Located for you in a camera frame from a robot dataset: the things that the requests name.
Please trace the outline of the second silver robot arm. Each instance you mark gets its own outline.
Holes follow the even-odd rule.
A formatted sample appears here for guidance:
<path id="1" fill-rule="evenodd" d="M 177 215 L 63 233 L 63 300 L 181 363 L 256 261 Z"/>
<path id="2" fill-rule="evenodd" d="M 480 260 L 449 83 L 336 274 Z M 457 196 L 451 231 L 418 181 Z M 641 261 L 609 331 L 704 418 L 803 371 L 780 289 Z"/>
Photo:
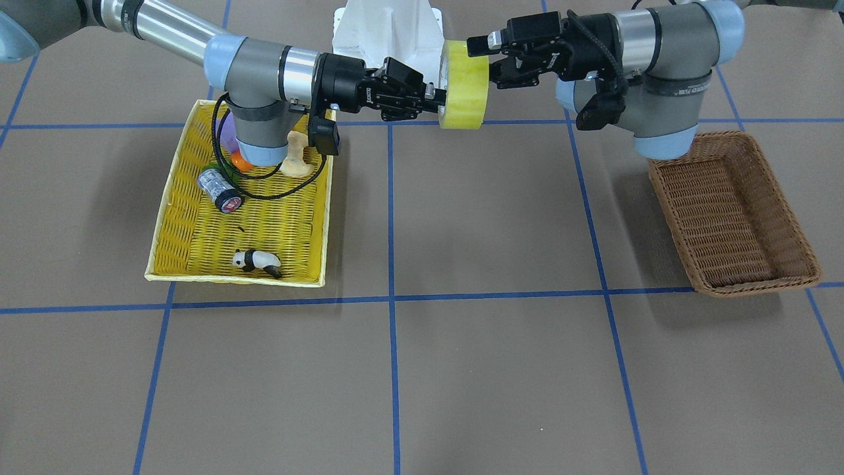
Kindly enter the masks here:
<path id="1" fill-rule="evenodd" d="M 690 150 L 713 70 L 742 46 L 745 20 L 732 1 L 693 1 L 578 15 L 572 10 L 510 18 L 467 40 L 497 89 L 557 78 L 557 100 L 580 131 L 612 125 L 633 134 L 637 154 L 673 160 Z"/>

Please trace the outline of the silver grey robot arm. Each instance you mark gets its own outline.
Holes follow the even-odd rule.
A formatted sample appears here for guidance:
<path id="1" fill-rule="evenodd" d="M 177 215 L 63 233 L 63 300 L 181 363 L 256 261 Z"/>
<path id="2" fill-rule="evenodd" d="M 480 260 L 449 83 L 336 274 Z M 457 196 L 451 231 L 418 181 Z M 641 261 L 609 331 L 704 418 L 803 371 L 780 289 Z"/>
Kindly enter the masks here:
<path id="1" fill-rule="evenodd" d="M 3 1 L 1 11 L 4 63 L 100 26 L 198 64 L 208 84 L 227 92 L 240 151 L 256 166 L 283 162 L 302 116 L 309 118 L 305 144 L 337 154 L 340 134 L 328 110 L 371 108 L 383 121 L 403 121 L 446 105 L 445 90 L 395 58 L 367 67 L 361 58 L 232 35 L 166 1 Z"/>

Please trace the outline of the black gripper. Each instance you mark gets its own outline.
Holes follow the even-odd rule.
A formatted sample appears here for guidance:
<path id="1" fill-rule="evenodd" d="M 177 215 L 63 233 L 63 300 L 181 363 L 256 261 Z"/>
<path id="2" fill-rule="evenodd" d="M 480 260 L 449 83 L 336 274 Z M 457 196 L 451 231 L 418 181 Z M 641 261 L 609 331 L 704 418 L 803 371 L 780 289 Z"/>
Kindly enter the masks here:
<path id="1" fill-rule="evenodd" d="M 380 67 L 367 67 L 361 58 L 323 52 L 314 75 L 314 115 L 322 117 L 331 105 L 343 112 L 363 108 L 380 111 L 383 121 L 403 121 L 422 112 L 445 112 L 444 90 L 425 83 L 422 73 L 386 57 Z"/>

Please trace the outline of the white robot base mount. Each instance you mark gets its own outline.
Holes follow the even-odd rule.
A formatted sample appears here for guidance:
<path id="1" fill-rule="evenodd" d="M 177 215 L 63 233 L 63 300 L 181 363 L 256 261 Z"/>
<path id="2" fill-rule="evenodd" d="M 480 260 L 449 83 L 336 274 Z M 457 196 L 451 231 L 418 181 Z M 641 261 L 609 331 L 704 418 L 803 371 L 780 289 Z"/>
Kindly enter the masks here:
<path id="1" fill-rule="evenodd" d="M 332 52 L 368 64 L 438 62 L 444 42 L 441 11 L 429 1 L 347 1 L 334 11 Z"/>

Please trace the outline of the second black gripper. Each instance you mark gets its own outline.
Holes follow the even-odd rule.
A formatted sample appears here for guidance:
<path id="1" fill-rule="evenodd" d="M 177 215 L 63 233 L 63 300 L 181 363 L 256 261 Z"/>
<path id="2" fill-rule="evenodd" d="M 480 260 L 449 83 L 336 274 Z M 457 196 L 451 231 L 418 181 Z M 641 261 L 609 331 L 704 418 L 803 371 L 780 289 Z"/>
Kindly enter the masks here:
<path id="1" fill-rule="evenodd" d="M 607 82 L 599 90 L 625 90 L 620 32 L 609 13 L 566 17 L 557 11 L 510 18 L 503 33 L 467 39 L 467 56 L 502 55 L 489 64 L 489 81 L 498 90 L 539 84 L 543 73 L 561 81 L 586 79 L 596 72 Z"/>

